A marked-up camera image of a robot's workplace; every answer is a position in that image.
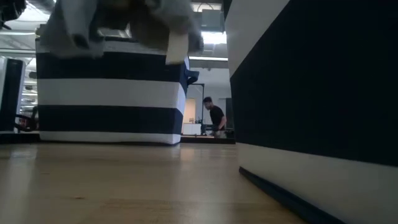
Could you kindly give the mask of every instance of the ceiling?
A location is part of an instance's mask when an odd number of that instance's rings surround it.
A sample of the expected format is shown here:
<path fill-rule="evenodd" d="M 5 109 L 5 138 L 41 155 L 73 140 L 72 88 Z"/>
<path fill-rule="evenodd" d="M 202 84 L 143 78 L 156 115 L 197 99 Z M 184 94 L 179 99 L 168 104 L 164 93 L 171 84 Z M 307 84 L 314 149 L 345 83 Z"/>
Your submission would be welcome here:
<path fill-rule="evenodd" d="M 49 15 L 44 11 L 39 10 L 32 5 L 29 1 L 27 9 L 15 21 L 9 21 L 6 24 L 12 30 L 0 30 L 0 54 L 4 55 L 5 50 L 35 50 L 35 30 L 40 24 L 45 24 Z M 192 3 L 194 11 L 201 11 L 202 9 L 222 9 L 222 0 L 195 0 Z M 122 36 L 116 30 L 102 30 L 106 35 Z M 192 56 L 201 57 L 218 57 L 227 58 L 228 52 L 226 48 L 226 35 L 225 33 L 210 33 L 203 32 L 205 46 L 203 52 L 192 54 Z M 193 62 L 192 66 L 209 68 L 210 66 L 227 68 L 226 62 L 224 63 L 211 63 L 206 62 Z"/>

